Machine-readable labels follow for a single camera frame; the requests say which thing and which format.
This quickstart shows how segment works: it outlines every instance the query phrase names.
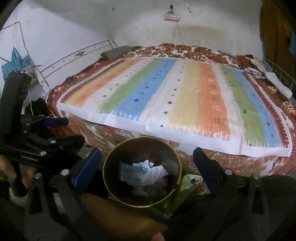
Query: hand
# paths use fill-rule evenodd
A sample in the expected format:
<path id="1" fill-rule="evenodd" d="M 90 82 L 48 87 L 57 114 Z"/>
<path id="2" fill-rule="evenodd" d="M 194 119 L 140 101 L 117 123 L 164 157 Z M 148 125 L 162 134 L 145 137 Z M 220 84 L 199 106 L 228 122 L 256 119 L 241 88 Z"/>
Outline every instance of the hand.
<path id="1" fill-rule="evenodd" d="M 0 170 L 2 170 L 7 176 L 12 177 L 13 179 L 16 179 L 17 177 L 13 166 L 4 156 L 0 156 Z M 22 182 L 26 188 L 31 185 L 36 170 L 37 169 L 34 167 L 28 167 L 27 174 L 22 178 Z"/>

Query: blue cloth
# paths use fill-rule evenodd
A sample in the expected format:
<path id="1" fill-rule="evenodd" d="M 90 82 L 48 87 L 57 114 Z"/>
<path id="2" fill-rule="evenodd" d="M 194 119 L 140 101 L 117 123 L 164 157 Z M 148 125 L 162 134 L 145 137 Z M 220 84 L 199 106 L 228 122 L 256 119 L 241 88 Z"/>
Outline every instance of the blue cloth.
<path id="1" fill-rule="evenodd" d="M 296 58 L 296 35 L 292 31 L 292 36 L 291 36 L 291 44 L 290 44 L 290 53 L 293 55 L 293 58 Z"/>
<path id="2" fill-rule="evenodd" d="M 15 70 L 22 70 L 26 66 L 31 65 L 31 58 L 27 55 L 24 58 L 19 54 L 17 49 L 14 47 L 11 54 L 11 61 L 2 65 L 2 72 L 4 81 L 7 75 Z"/>

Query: trash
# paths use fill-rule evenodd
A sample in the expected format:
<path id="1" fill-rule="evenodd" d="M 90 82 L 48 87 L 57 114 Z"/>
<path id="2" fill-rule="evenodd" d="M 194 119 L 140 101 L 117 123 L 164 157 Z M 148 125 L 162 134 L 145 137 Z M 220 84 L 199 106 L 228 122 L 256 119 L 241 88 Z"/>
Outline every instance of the trash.
<path id="1" fill-rule="evenodd" d="M 162 165 L 146 160 L 132 165 L 121 163 L 120 179 L 133 186 L 132 195 L 144 197 L 165 196 L 167 192 L 168 172 Z"/>

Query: striped mat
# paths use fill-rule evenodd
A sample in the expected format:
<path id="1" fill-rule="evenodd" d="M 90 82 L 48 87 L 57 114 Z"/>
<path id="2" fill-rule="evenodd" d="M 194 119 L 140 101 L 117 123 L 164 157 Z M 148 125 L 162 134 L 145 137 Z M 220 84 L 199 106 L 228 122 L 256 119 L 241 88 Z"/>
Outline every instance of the striped mat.
<path id="1" fill-rule="evenodd" d="M 119 59 L 70 88 L 57 107 L 98 124 L 234 155 L 291 153 L 280 109 L 251 75 L 219 64 Z"/>

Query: power strip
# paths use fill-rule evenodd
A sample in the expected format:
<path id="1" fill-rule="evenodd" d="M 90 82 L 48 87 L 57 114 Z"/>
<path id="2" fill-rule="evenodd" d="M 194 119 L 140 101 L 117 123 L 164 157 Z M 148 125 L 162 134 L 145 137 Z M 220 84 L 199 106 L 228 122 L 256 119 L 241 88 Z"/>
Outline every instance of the power strip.
<path id="1" fill-rule="evenodd" d="M 165 21 L 179 22 L 180 16 L 177 14 L 166 13 L 165 14 Z"/>

